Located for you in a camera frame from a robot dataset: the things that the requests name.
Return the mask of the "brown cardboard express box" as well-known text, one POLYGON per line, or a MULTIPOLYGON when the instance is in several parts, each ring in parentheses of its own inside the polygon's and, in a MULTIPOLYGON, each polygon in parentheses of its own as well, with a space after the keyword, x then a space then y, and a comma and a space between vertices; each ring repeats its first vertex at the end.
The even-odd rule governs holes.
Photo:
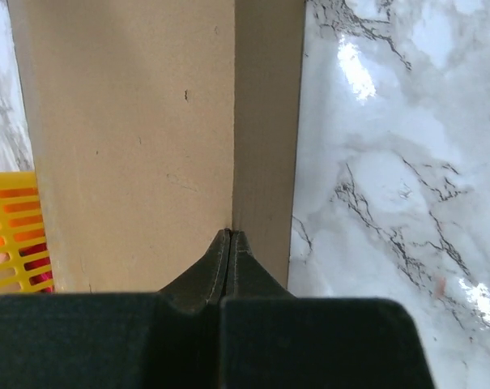
POLYGON ((8 8, 58 292, 160 289, 226 228, 287 283, 302 1, 8 8))

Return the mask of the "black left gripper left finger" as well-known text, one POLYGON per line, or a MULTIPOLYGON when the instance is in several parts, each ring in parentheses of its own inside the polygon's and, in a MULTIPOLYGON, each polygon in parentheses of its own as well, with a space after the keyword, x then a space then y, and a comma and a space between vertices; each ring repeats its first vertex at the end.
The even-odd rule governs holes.
POLYGON ((215 388, 231 233, 157 292, 0 296, 0 388, 215 388))

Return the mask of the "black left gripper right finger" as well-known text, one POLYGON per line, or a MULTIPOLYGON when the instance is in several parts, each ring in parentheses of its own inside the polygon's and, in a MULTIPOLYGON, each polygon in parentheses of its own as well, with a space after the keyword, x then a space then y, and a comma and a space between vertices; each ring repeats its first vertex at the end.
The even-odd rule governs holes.
POLYGON ((396 301, 298 298, 235 232, 219 320, 222 388, 431 388, 415 323, 396 301))

